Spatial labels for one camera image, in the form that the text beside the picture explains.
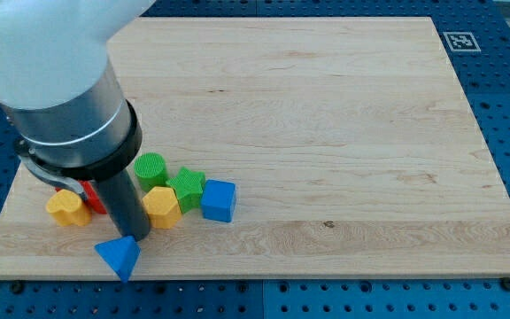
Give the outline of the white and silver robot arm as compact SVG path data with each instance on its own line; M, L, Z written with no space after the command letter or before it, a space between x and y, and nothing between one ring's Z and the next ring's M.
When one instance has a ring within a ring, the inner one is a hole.
M107 42L153 0L0 1L0 105L34 167L106 180L136 156L141 132Z

